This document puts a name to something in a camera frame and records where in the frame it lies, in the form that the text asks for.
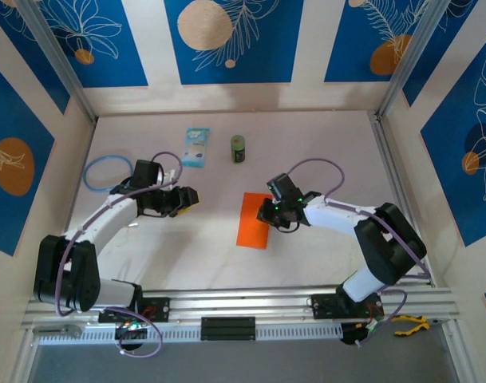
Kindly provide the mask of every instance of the orange sheet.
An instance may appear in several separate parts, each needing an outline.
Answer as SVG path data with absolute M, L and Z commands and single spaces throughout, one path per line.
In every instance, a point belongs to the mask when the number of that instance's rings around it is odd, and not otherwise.
M 269 194 L 244 193 L 239 232 L 237 233 L 237 246 L 266 249 L 269 225 L 257 219 L 259 207 L 265 198 L 273 198 Z

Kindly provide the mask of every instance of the gray floor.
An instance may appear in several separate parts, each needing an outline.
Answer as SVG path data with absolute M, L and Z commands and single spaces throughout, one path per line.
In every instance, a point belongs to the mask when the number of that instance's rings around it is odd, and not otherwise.
M 150 359 L 114 345 L 42 346 L 30 382 L 454 382 L 441 329 L 395 338 L 396 326 L 361 349 L 340 341 L 167 344 Z

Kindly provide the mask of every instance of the yellow tool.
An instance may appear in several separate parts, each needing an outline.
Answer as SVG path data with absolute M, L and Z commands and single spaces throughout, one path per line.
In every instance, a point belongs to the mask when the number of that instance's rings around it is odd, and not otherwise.
M 417 326 L 413 327 L 409 331 L 395 331 L 394 335 L 396 337 L 408 337 L 417 333 L 420 330 L 428 330 L 431 326 L 438 326 L 445 322 L 448 322 L 448 319 L 427 319 L 425 316 L 420 317 L 410 317 L 408 315 L 399 315 L 397 317 L 392 318 L 392 322 L 413 322 L 418 323 Z

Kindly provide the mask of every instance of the small bottle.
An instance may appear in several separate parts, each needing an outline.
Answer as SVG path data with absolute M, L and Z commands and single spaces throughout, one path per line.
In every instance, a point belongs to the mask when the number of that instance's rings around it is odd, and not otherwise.
M 230 140 L 232 148 L 232 161 L 234 164 L 240 164 L 245 158 L 244 137 L 239 134 L 233 136 Z

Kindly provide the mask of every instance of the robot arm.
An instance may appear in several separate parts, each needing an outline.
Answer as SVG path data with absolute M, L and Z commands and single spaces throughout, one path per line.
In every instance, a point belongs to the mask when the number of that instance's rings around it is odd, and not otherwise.
M 426 249 L 417 233 L 397 206 L 385 203 L 380 207 L 359 207 L 328 199 L 310 191 L 303 195 L 287 174 L 267 183 L 274 200 L 265 199 L 258 219 L 271 226 L 289 228 L 290 223 L 322 226 L 355 237 L 362 249 L 366 265 L 337 288 L 333 312 L 348 318 L 361 312 L 365 300 L 385 286 L 398 282 L 414 265 L 407 250 L 373 217 L 387 223 L 419 258 Z
M 69 253 L 70 270 L 64 271 L 61 282 L 61 306 L 80 312 L 103 310 L 107 306 L 129 307 L 136 312 L 139 310 L 141 287 L 129 282 L 101 279 L 97 256 L 121 228 L 128 226 L 146 211 L 154 211 L 158 214 L 154 216 L 158 218 L 175 217 L 199 202 L 196 191 L 188 187 L 142 191 L 157 184 L 159 173 L 158 163 L 138 160 L 132 177 L 115 187 L 104 205 L 87 218 L 85 222 L 99 216 L 77 237 Z M 123 195 L 135 191 L 142 192 L 131 194 L 129 198 L 115 203 Z M 105 205 L 110 209 L 99 215 Z M 34 283 L 34 295 L 40 302 L 54 303 L 58 267 L 67 245 L 76 233 L 77 229 L 73 229 L 61 236 L 48 235 L 41 241 Z

